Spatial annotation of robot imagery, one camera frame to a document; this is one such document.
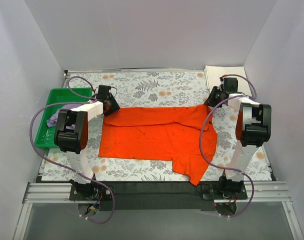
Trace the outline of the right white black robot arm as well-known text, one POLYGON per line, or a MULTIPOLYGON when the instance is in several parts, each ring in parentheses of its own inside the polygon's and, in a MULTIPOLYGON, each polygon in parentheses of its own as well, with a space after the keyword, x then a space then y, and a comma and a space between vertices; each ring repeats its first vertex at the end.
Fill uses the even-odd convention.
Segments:
POLYGON ((225 74, 220 77, 220 85, 214 86, 205 105, 211 108, 205 122, 217 108, 227 105, 238 111, 235 136, 236 148, 223 176, 228 181, 241 182, 254 153, 271 137, 272 108, 269 104, 256 102, 257 91, 254 85, 238 74, 225 74))

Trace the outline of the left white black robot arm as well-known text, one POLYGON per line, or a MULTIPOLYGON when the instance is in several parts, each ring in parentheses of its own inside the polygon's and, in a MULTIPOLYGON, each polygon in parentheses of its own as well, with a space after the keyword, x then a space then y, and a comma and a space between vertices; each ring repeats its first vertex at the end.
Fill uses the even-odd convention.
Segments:
POLYGON ((63 107, 58 112, 54 143, 67 157, 71 168, 76 170, 74 181, 79 184, 91 183, 94 176, 86 156, 88 122, 120 110, 112 89, 112 86, 100 85, 93 100, 73 108, 63 107))

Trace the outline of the orange t shirt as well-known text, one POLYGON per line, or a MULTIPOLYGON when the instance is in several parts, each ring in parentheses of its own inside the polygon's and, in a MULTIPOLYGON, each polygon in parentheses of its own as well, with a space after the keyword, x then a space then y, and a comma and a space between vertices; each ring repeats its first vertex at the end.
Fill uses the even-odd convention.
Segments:
POLYGON ((99 157, 171 161, 197 185, 212 161, 218 135, 206 105, 128 107, 104 117, 99 157))

